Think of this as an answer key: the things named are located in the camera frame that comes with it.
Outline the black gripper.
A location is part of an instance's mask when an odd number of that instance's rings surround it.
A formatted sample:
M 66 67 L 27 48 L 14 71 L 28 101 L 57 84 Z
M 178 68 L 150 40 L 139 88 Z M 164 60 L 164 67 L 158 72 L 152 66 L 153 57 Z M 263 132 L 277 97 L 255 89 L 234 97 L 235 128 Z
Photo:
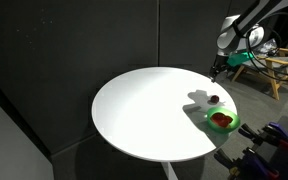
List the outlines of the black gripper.
M 227 56 L 217 55 L 215 57 L 214 63 L 209 71 L 209 76 L 211 77 L 212 82 L 215 82 L 215 78 L 218 74 L 224 72 L 228 68 L 227 60 Z

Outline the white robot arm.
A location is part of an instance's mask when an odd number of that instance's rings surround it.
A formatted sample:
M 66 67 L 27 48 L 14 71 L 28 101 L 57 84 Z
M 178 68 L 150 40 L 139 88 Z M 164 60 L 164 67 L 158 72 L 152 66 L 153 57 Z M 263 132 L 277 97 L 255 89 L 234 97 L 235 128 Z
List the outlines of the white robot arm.
M 217 75 L 228 69 L 227 57 L 230 53 L 248 48 L 241 44 L 242 39 L 250 40 L 249 33 L 257 23 L 286 7 L 288 0 L 256 0 L 241 15 L 227 17 L 217 37 L 218 52 L 209 71 L 211 81 L 215 82 Z

